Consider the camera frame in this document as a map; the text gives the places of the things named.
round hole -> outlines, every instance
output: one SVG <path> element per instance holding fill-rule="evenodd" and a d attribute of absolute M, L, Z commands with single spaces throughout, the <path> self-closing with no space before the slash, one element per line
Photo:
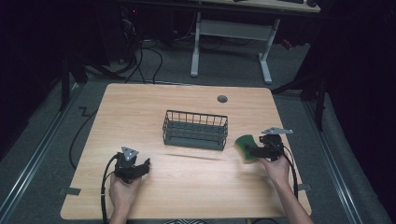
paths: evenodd
<path fill-rule="evenodd" d="M 220 96 L 218 96 L 218 101 L 220 103 L 226 103 L 228 101 L 228 98 L 225 95 L 220 95 Z"/>

wire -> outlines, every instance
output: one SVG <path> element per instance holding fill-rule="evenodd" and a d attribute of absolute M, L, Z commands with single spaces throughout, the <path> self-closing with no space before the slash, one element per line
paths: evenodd
<path fill-rule="evenodd" d="M 291 174 L 293 175 L 293 191 L 294 191 L 294 196 L 297 198 L 298 200 L 298 186 L 297 186 L 297 174 L 296 174 L 296 170 L 294 168 L 293 162 L 290 161 L 289 157 L 285 154 L 284 151 L 280 150 L 280 148 L 278 148 L 273 142 L 268 141 L 268 143 L 270 143 L 273 147 L 275 147 L 284 157 L 285 159 L 288 161 L 290 168 L 291 168 Z"/>
<path fill-rule="evenodd" d="M 276 220 L 274 220 L 273 218 L 259 218 L 259 219 L 254 220 L 251 224 L 256 224 L 263 220 L 272 221 L 273 223 L 278 224 L 278 222 Z"/>
<path fill-rule="evenodd" d="M 73 159 L 72 159 L 72 149 L 74 144 L 76 143 L 76 140 L 79 136 L 79 133 L 81 132 L 81 130 L 84 128 L 84 126 L 87 124 L 87 122 L 93 117 L 93 115 L 95 115 L 98 112 L 98 110 L 96 109 L 93 113 L 90 114 L 90 116 L 84 121 L 84 123 L 79 127 L 77 133 L 75 134 L 72 143 L 70 144 L 70 148 L 69 148 L 69 161 L 70 164 L 72 165 L 73 169 L 77 169 L 77 166 L 73 163 Z"/>
<path fill-rule="evenodd" d="M 294 166 L 294 156 L 293 156 L 293 154 L 291 153 L 291 150 L 288 147 L 285 147 L 285 148 L 288 150 L 289 154 L 291 155 L 291 162 L 293 163 L 293 166 Z"/>
<path fill-rule="evenodd" d="M 142 48 L 140 48 L 140 61 L 139 61 L 139 64 L 136 66 L 134 71 L 132 71 L 131 75 L 129 75 L 127 78 L 125 78 L 124 83 L 127 83 L 129 81 L 129 79 L 131 79 L 131 77 L 134 75 L 134 72 L 140 67 L 140 64 L 142 64 L 142 61 L 143 61 L 143 50 L 142 50 Z"/>
<path fill-rule="evenodd" d="M 103 223 L 107 224 L 108 220 L 107 220 L 107 211 L 106 211 L 106 187 L 105 187 L 105 183 L 106 180 L 108 178 L 107 175 L 107 170 L 108 167 L 110 166 L 111 162 L 113 162 L 117 157 L 119 156 L 119 153 L 117 153 L 116 155 L 114 155 L 110 161 L 108 162 L 105 172 L 103 173 L 103 179 L 102 179 L 102 187 L 101 187 L 101 192 L 100 192 L 100 198 L 101 198 L 101 205 L 102 205 L 102 218 L 103 218 Z"/>
<path fill-rule="evenodd" d="M 158 56 L 160 56 L 161 62 L 160 65 L 158 66 L 157 70 L 155 71 L 154 75 L 152 76 L 152 84 L 155 84 L 155 77 L 157 76 L 158 71 L 160 70 L 160 68 L 163 66 L 163 56 L 161 55 L 160 52 L 158 52 L 155 49 L 147 49 L 147 48 L 142 48 L 142 49 L 146 49 L 146 50 L 150 50 L 155 52 L 156 54 L 158 54 Z"/>

wire basket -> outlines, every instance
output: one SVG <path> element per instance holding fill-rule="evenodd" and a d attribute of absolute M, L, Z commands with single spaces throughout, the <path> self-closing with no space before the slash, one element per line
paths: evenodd
<path fill-rule="evenodd" d="M 166 111 L 163 122 L 166 145 L 223 150 L 227 134 L 227 116 Z"/>

human hand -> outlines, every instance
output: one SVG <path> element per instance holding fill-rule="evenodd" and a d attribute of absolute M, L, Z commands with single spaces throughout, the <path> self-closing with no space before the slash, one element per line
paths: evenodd
<path fill-rule="evenodd" d="M 110 223 L 125 223 L 137 195 L 142 177 L 126 184 L 115 175 L 110 177 L 110 199 L 114 205 Z"/>
<path fill-rule="evenodd" d="M 280 156 L 276 161 L 268 161 L 265 158 L 259 158 L 264 165 L 271 181 L 275 185 L 289 184 L 289 163 L 285 156 Z"/>

green object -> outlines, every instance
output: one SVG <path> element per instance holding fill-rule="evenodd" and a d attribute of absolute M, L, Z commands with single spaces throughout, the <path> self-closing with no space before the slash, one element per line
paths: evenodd
<path fill-rule="evenodd" d="M 249 145 L 250 147 L 257 147 L 256 142 L 254 141 L 251 134 L 240 136 L 238 139 L 236 139 L 235 144 L 239 147 L 239 149 L 241 149 L 245 161 L 257 160 L 257 157 L 250 156 L 250 153 L 246 148 L 246 145 Z"/>

